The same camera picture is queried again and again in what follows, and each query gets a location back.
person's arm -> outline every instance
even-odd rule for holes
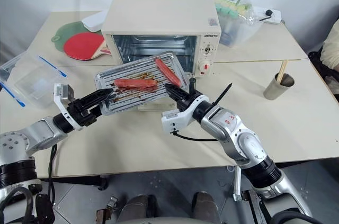
[[[330,69],[339,72],[339,20],[337,20],[324,41],[320,60]]]

floor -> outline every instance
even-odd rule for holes
[[[339,172],[335,168],[338,164],[339,159],[333,159],[284,168],[314,217],[324,224],[337,223],[339,219]],[[55,223],[95,223],[96,210],[105,208],[112,195],[119,199],[121,207],[138,194],[153,194],[160,216],[189,217],[194,193],[207,191],[218,205],[222,221],[252,224],[248,203],[232,199],[233,177],[233,167],[214,167],[112,175],[105,191],[88,185],[55,183]],[[242,189],[249,187],[243,177]],[[115,220],[113,214],[106,223]]]

chopsticks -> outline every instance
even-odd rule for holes
[[[276,77],[276,81],[278,82],[278,84],[281,83],[281,80],[282,80],[282,77],[283,77],[283,75],[284,75],[284,72],[285,72],[287,63],[288,63],[288,60],[284,60],[284,61],[282,61],[282,63],[281,63],[281,67],[280,67],[278,76]]]

white toaster oven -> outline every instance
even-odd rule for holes
[[[221,35],[213,0],[113,0],[101,31],[116,64],[171,51],[195,77],[211,71]]]

plastic bag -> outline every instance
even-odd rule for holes
[[[249,39],[262,25],[249,0],[214,0],[222,30],[220,43],[229,47]]]

